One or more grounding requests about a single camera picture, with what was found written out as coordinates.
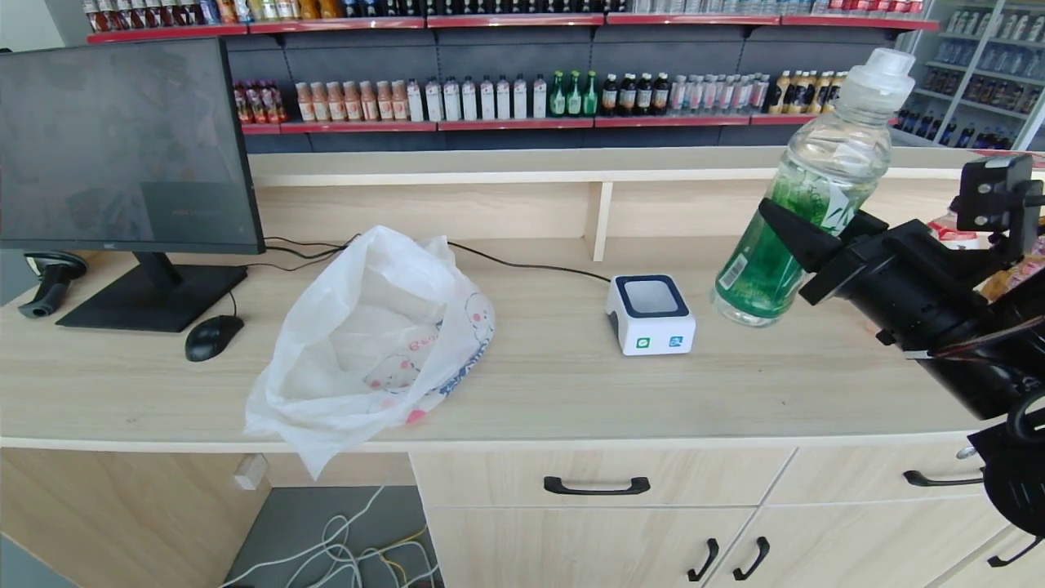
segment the drawer handle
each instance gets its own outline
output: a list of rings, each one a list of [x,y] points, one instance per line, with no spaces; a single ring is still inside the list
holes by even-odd
[[[562,478],[558,476],[544,476],[544,490],[552,494],[568,496],[629,496],[649,492],[650,479],[646,477],[631,478],[631,486],[621,490],[575,490],[562,486]]]
[[[707,573],[707,568],[715,563],[716,558],[718,558],[718,541],[712,538],[707,540],[707,560],[704,561],[703,567],[700,568],[700,571],[690,568],[690,571],[686,572],[686,577],[690,579],[690,582],[700,582]]]
[[[918,486],[921,488],[932,488],[940,486],[972,486],[974,484],[983,484],[983,478],[970,478],[968,480],[930,480],[925,477],[922,472],[918,470],[907,470],[904,472],[904,478],[907,479],[907,484],[911,486]]]
[[[751,578],[754,570],[759,569],[759,566],[762,565],[762,560],[766,559],[766,556],[769,555],[769,541],[765,537],[756,539],[754,544],[759,546],[759,557],[754,558],[754,563],[751,564],[751,569],[747,571],[743,571],[740,568],[733,570],[733,579],[737,582],[743,582],[748,578]]]
[[[1016,562],[1016,560],[1019,560],[1023,556],[1026,556],[1031,549],[1034,549],[1035,547],[1037,547],[1038,544],[1041,543],[1041,542],[1042,542],[1042,538],[1041,537],[1035,539],[1034,543],[1031,543],[1030,545],[1027,545],[1027,547],[1024,550],[1022,550],[1019,554],[1013,556],[1013,559],[1011,559],[1011,560],[1003,560],[1003,559],[999,558],[998,556],[994,556],[990,560],[988,560],[986,563],[991,567],[1005,567],[1008,564]]]

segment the computer monitor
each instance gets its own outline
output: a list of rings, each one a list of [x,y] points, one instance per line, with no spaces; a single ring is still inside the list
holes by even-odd
[[[165,253],[264,250],[216,39],[0,54],[0,246],[132,251],[57,322],[177,333],[247,276]]]

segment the barcode label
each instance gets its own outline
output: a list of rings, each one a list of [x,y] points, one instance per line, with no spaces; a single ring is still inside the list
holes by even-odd
[[[723,289],[733,287],[733,284],[737,283],[737,279],[740,278],[740,274],[743,273],[744,267],[746,266],[747,257],[745,257],[742,253],[737,253],[737,258],[729,264],[729,268],[727,268],[725,273],[722,274],[722,277],[719,278],[719,285],[721,285]]]

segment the white plastic bag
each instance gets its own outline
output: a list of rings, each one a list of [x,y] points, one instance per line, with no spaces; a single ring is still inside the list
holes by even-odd
[[[279,434],[319,477],[338,453],[442,402],[486,351],[493,319],[445,237],[419,244],[374,227],[291,308],[246,432]]]

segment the computer mouse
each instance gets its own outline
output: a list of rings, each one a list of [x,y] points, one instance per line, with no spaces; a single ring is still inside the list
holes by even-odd
[[[242,328],[243,320],[237,316],[220,315],[208,319],[192,328],[185,338],[185,359],[207,361],[220,354]]]

